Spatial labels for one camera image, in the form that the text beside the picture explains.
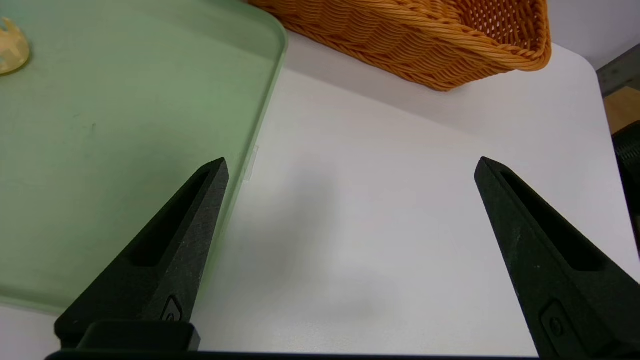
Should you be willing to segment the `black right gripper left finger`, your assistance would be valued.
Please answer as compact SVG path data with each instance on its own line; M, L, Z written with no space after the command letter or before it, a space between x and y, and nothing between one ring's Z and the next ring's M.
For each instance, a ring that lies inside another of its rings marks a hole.
M54 324L63 350L90 331L126 335L164 323L187 328L217 227L229 171L224 158L199 167Z

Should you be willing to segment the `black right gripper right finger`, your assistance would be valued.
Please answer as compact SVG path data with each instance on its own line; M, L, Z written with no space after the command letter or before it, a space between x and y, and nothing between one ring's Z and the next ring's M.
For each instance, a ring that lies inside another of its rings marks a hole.
M507 166L474 180L538 355L638 359L639 283Z

